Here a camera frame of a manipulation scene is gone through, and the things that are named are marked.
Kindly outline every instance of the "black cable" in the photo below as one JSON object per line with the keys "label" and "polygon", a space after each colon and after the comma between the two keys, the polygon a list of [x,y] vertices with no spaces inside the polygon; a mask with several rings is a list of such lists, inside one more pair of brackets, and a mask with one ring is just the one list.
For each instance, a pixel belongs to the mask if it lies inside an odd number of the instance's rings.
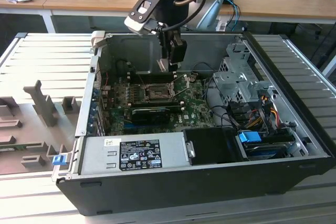
{"label": "black cable", "polygon": [[325,40],[329,37],[329,35],[331,34],[331,32],[333,31],[333,29],[335,28],[336,26],[336,22],[335,24],[331,27],[330,31],[327,33],[327,35],[324,37],[323,41],[318,45],[318,47],[316,48],[315,52],[313,53],[313,55],[310,57],[310,61],[313,60],[315,54],[317,53],[317,51],[320,49],[320,47],[323,45],[323,43],[325,42]]}
{"label": "black cable", "polygon": [[206,62],[204,62],[204,61],[200,61],[200,62],[197,62],[197,63],[193,66],[193,68],[191,69],[191,73],[195,73],[195,72],[194,72],[194,71],[195,71],[195,68],[196,68],[199,64],[204,64],[204,65],[206,65],[208,68],[210,68],[213,72],[216,72],[216,70],[215,70],[213,67],[211,67],[208,63],[206,63]]}
{"label": "black cable", "polygon": [[173,25],[173,26],[169,26],[169,27],[159,27],[158,31],[159,32],[167,32],[167,31],[171,31],[171,30],[176,30],[178,28],[180,28],[181,26],[184,26],[185,24],[187,24],[188,22],[190,22],[194,17],[196,17],[196,15],[202,10],[202,8],[205,5],[206,0],[202,0],[201,5],[198,7],[198,9],[192,14],[190,15],[188,18],[186,18],[185,20],[183,20],[182,22]]}

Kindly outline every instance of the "yellow wire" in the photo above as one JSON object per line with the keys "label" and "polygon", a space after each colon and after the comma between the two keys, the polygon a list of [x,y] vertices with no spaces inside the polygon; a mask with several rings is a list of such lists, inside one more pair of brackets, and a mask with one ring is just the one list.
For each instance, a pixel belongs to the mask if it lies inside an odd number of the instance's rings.
{"label": "yellow wire", "polygon": [[247,126],[247,128],[251,128],[253,126],[255,126],[257,123],[259,123],[261,121],[261,118],[258,118],[257,120],[255,120],[252,124],[250,124],[249,126]]}

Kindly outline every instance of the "cable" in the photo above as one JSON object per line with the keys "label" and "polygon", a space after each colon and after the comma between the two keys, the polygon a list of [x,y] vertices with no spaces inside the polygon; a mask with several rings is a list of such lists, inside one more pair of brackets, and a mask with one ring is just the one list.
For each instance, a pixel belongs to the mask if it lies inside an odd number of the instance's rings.
{"label": "cable", "polygon": [[232,27],[232,30],[231,30],[231,31],[233,31],[235,29],[237,23],[238,23],[238,10],[237,10],[237,6],[232,1],[230,1],[230,0],[226,0],[226,1],[228,1],[230,4],[232,4],[232,6],[234,7],[235,12],[236,12],[236,21],[235,21],[235,24],[234,24],[234,26]]}
{"label": "cable", "polygon": [[175,30],[175,29],[178,29],[180,28],[181,26],[184,26],[185,24],[187,24],[188,22],[190,22],[194,17],[196,17],[196,15],[202,10],[202,8],[204,7],[205,5],[205,2],[206,0],[202,0],[201,2],[201,5],[198,7],[198,9],[192,14],[190,15],[188,18],[186,18],[184,21],[176,24],[176,25],[173,25],[173,26],[169,26],[169,27],[159,27],[157,30],[159,32],[167,32],[167,31],[171,31],[171,30]]}
{"label": "cable", "polygon": [[313,55],[310,57],[310,61],[313,60],[315,54],[317,53],[317,51],[320,49],[320,47],[323,45],[323,43],[325,42],[325,40],[329,37],[329,35],[331,34],[331,32],[333,31],[333,29],[335,28],[336,26],[336,22],[335,24],[331,27],[330,31],[327,33],[327,35],[324,37],[323,41],[318,45],[318,47],[316,48],[316,50],[314,51]]}
{"label": "cable", "polygon": [[200,62],[197,62],[197,63],[193,66],[193,68],[191,69],[191,73],[195,73],[195,72],[194,72],[194,71],[195,71],[195,68],[196,68],[199,64],[204,64],[204,65],[206,65],[208,68],[210,68],[213,72],[216,72],[216,70],[215,70],[213,67],[211,67],[208,63],[206,63],[206,62],[204,62],[204,61],[200,61]]}

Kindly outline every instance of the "desk leg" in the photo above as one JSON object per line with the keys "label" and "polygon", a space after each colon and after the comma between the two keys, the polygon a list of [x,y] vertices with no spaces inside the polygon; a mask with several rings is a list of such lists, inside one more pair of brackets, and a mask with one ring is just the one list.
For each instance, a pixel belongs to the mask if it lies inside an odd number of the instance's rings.
{"label": "desk leg", "polygon": [[325,77],[329,78],[329,76],[334,72],[336,69],[336,55],[334,58],[332,58],[331,62],[325,67],[322,74],[324,74]]}
{"label": "desk leg", "polygon": [[48,33],[56,33],[54,23],[52,21],[52,13],[50,10],[41,10],[40,15],[44,20]]}
{"label": "desk leg", "polygon": [[92,16],[88,16],[88,19],[89,19],[89,25],[90,25],[90,28],[91,29],[95,29],[96,26],[94,25],[94,21],[93,21],[93,17]]}

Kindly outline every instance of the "metal grating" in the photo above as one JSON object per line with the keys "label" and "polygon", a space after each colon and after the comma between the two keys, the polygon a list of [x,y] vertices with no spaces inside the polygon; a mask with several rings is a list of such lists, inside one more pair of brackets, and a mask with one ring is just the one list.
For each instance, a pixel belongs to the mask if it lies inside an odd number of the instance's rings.
{"label": "metal grating", "polygon": [[53,102],[64,96],[81,101],[92,55],[90,34],[28,34],[0,65],[0,97],[32,103],[23,87],[40,80]]}
{"label": "metal grating", "polygon": [[[289,40],[278,35],[254,37],[329,136],[336,140],[335,87]],[[261,66],[256,64],[256,68],[267,80]]]}

